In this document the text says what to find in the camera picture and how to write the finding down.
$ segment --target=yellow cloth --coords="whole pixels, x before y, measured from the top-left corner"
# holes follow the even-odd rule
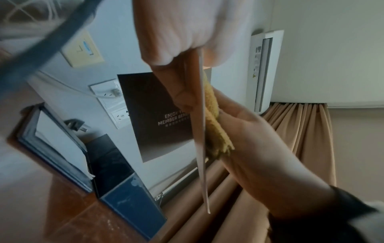
[[[234,146],[227,133],[220,126],[217,118],[219,117],[219,105],[211,84],[208,82],[207,75],[204,73],[204,92],[205,92],[205,126],[206,126],[206,153],[208,159],[217,159],[221,154],[229,154],[234,150]]]

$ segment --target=brown curtain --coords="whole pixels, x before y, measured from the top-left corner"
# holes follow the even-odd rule
[[[336,184],[326,105],[274,103],[263,117],[312,172]],[[268,210],[240,188],[220,161],[207,169],[207,183],[211,214],[205,212],[196,179],[162,208],[168,220],[152,243],[268,241]]]

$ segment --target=black cable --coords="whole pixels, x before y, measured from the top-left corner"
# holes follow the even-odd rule
[[[102,0],[85,0],[45,39],[0,66],[0,99],[22,85],[29,75],[49,61],[84,25]]]

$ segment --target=thin flat metal object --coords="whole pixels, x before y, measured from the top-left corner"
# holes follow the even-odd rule
[[[210,213],[205,172],[205,95],[201,49],[197,48],[185,54],[184,70],[186,87],[196,98],[196,105],[190,113],[192,134],[195,141],[197,168],[199,171],[203,200],[207,213]]]

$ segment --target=black poster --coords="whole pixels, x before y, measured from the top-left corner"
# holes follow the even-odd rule
[[[192,139],[189,114],[149,73],[118,75],[143,162],[165,155]]]

